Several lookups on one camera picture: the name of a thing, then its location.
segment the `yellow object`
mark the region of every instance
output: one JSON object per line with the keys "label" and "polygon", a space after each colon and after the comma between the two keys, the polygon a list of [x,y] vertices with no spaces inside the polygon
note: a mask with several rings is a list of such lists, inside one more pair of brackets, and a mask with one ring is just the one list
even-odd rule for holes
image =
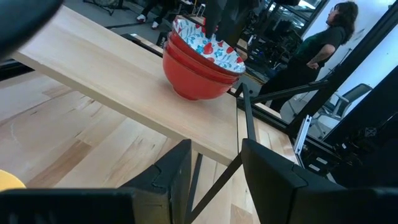
{"label": "yellow object", "polygon": [[16,176],[0,170],[0,191],[8,189],[26,188]]}

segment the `red bowl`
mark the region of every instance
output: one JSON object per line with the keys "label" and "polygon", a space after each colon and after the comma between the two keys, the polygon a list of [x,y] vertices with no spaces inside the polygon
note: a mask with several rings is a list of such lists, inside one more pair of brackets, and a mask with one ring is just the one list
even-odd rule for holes
{"label": "red bowl", "polygon": [[230,76],[240,76],[243,73],[238,73],[238,72],[231,72],[225,68],[222,68],[218,66],[217,64],[213,63],[212,61],[208,60],[207,58],[203,57],[200,55],[198,52],[193,50],[185,41],[179,36],[179,34],[173,29],[172,33],[170,35],[170,40],[173,42],[173,44],[178,47],[180,50],[185,52],[187,55],[189,55],[191,58],[195,59],[197,62],[211,68],[212,70],[216,70],[217,72],[224,73],[226,75]]}
{"label": "red bowl", "polygon": [[197,74],[205,78],[209,78],[210,80],[225,84],[233,84],[239,78],[236,76],[226,75],[224,73],[217,72],[216,70],[204,66],[203,64],[197,62],[195,59],[189,57],[187,54],[178,49],[178,47],[176,47],[171,40],[166,43],[165,49],[167,53],[169,53],[169,55],[171,55],[175,60],[185,65],[187,68],[193,70]]}
{"label": "red bowl", "polygon": [[174,90],[188,100],[209,100],[226,93],[232,85],[209,80],[163,52],[163,69]]}

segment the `green shirt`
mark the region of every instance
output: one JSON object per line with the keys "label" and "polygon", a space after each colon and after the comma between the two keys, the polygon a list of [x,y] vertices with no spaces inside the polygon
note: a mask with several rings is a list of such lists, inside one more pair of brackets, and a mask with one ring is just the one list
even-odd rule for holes
{"label": "green shirt", "polygon": [[[336,50],[343,42],[346,36],[345,30],[342,27],[330,27],[329,29],[317,33],[307,39],[298,47],[296,52],[293,54],[293,58],[303,62],[308,63],[312,58],[316,56],[317,53],[322,49],[326,44],[333,45]],[[325,66],[325,63],[329,60],[329,58],[324,59],[321,62],[318,62],[319,67]]]}

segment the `black chair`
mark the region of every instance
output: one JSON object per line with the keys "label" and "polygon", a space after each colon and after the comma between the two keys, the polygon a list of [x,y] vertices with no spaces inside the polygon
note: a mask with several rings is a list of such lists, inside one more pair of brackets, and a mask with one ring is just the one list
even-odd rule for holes
{"label": "black chair", "polygon": [[330,100],[327,101],[318,111],[319,116],[312,119],[312,125],[315,125],[319,132],[321,132],[321,138],[325,137],[326,135],[326,132],[319,125],[319,118],[321,116],[327,116],[337,121],[341,121],[346,116],[347,109],[351,106],[351,104],[371,90],[372,87],[361,83],[352,90],[346,92],[343,96],[334,93],[334,95],[339,98],[337,103],[334,105],[330,102]]}

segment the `dark hair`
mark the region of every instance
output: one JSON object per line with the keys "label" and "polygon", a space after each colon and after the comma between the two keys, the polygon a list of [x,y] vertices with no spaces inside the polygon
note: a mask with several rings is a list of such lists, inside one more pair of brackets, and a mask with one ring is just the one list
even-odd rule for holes
{"label": "dark hair", "polygon": [[344,28],[346,37],[342,44],[345,44],[354,34],[355,20],[358,16],[358,6],[354,2],[343,2],[337,4],[335,9],[338,10],[338,14],[335,16],[332,26]]}

